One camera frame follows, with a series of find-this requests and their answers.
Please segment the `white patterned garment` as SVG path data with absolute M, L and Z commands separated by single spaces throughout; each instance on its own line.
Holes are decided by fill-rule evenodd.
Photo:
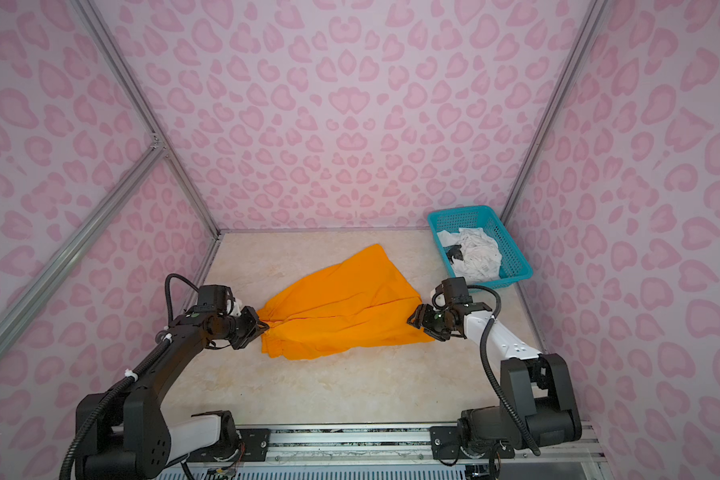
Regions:
M 469 283 L 486 283 L 500 278 L 503 256 L 498 242 L 480 228 L 460 228 L 457 232 L 441 230 L 436 234 L 446 263 L 455 277 Z

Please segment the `orange shorts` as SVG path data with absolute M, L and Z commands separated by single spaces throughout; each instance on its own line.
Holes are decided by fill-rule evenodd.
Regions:
M 353 348 L 427 343 L 407 320 L 419 293 L 379 244 L 319 270 L 281 291 L 258 311 L 269 326 L 262 352 L 313 360 Z

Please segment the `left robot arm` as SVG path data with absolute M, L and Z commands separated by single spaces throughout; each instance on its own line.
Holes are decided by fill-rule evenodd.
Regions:
M 62 479 L 154 479 L 192 454 L 243 459 L 245 443 L 232 414 L 216 410 L 171 427 L 161 409 L 170 388 L 191 361 L 224 340 L 247 347 L 269 329 L 256 311 L 224 310 L 177 317 L 155 348 L 103 393 L 87 395 L 76 408 L 76 433 L 65 453 Z

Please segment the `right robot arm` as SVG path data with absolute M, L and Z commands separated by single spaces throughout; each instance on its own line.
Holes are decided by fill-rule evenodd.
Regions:
M 518 450 L 539 455 L 543 447 L 581 439 L 583 427 L 565 360 L 528 346 L 501 324 L 495 309 L 480 303 L 420 305 L 407 323 L 444 342 L 477 344 L 496 406 L 461 413 L 454 430 L 433 434 L 433 456 L 511 458 Z

